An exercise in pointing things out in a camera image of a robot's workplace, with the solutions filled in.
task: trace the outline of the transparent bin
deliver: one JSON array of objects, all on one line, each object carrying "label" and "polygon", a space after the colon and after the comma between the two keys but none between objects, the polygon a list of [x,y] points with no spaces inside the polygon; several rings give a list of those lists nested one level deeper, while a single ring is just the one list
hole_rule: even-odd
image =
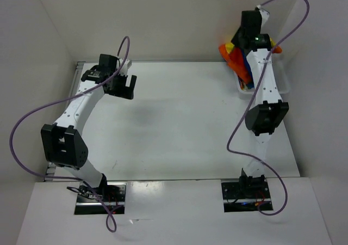
[{"label": "transparent bin", "polygon": [[[290,92],[290,84],[289,84],[289,80],[285,74],[284,66],[280,60],[273,58],[272,62],[273,62],[272,67],[273,67],[274,77],[275,77],[275,80],[277,83],[278,91],[279,91],[280,95],[287,94],[288,92]],[[253,89],[242,90],[240,85],[239,85],[237,74],[234,73],[234,75],[235,75],[235,80],[237,83],[239,98],[241,98],[242,100],[245,100],[245,101],[249,101],[251,99],[251,96],[254,93],[255,89],[253,88]]]}]

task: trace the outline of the red wire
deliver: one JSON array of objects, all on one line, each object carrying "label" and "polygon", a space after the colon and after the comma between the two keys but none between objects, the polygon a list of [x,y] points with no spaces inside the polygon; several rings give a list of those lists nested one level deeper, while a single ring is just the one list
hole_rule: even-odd
[{"label": "red wire", "polygon": [[261,196],[262,196],[262,201],[265,201],[265,194],[263,194],[263,192],[262,191],[259,191],[259,193],[261,194]]},{"label": "red wire", "polygon": [[117,204],[116,194],[114,192],[112,192],[112,194],[115,196],[115,202],[116,202],[116,206],[117,206],[118,204]]}]

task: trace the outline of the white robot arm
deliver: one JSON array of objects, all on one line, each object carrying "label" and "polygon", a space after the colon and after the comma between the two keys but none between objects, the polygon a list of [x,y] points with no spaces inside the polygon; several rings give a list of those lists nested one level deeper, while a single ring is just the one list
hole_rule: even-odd
[{"label": "white robot arm", "polygon": [[[115,72],[117,62],[120,62],[117,57],[101,54],[99,64],[82,76],[77,94],[105,81]],[[131,64],[130,60],[126,60],[110,83],[72,100],[52,125],[45,124],[41,129],[46,160],[86,181],[101,196],[106,193],[107,179],[88,160],[88,148],[81,134],[89,115],[104,94],[133,99],[136,76],[132,75],[130,86],[126,86],[127,71]]]},{"label": "white robot arm", "polygon": [[[253,11],[243,11],[241,26],[232,39],[232,43],[243,50],[246,55],[254,85],[258,84],[267,55],[272,49],[270,37],[260,33],[261,27],[268,18],[269,13],[260,5]],[[288,109],[288,103],[282,101],[278,92],[272,60],[269,58],[254,105],[245,118],[246,127],[255,135],[255,155],[261,160],[266,159],[271,135],[283,120]],[[260,177],[264,174],[264,166],[255,159],[252,159],[244,169],[249,176]]]}]

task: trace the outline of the colorful object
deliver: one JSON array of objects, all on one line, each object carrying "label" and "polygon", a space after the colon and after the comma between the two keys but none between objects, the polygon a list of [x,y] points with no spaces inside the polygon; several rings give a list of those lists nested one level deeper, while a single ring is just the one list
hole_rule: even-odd
[{"label": "colorful object", "polygon": [[[276,43],[271,39],[272,47]],[[241,89],[247,87],[247,89],[254,88],[254,82],[252,79],[251,68],[246,60],[246,55],[243,51],[235,47],[233,43],[228,42],[227,44],[219,46],[219,51],[226,61],[227,65],[238,75],[239,84]],[[277,46],[273,53],[281,53],[282,49]]]}]

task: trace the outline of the white tabletop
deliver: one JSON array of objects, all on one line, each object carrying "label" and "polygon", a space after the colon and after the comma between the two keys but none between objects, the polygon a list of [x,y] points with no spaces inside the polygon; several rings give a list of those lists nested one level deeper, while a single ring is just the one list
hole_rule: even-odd
[{"label": "white tabletop", "polygon": [[[93,65],[84,64],[83,72]],[[138,76],[134,100],[105,95],[82,135],[88,159],[108,180],[240,176],[250,160],[227,152],[226,143],[247,102],[225,63],[135,62],[128,74]],[[232,147],[253,153],[254,141],[243,123]],[[266,161],[281,176],[300,176],[284,123]],[[56,175],[68,174],[57,168]],[[267,170],[266,176],[274,174]]]},{"label": "white tabletop", "polygon": [[[285,178],[289,202],[272,217],[257,211],[223,212],[221,182],[129,182],[125,214],[116,215],[117,232],[105,227],[106,215],[74,215],[77,182],[36,183],[17,245],[77,244],[257,244],[329,245],[315,194],[308,178]],[[269,179],[275,209],[284,191]]]}]

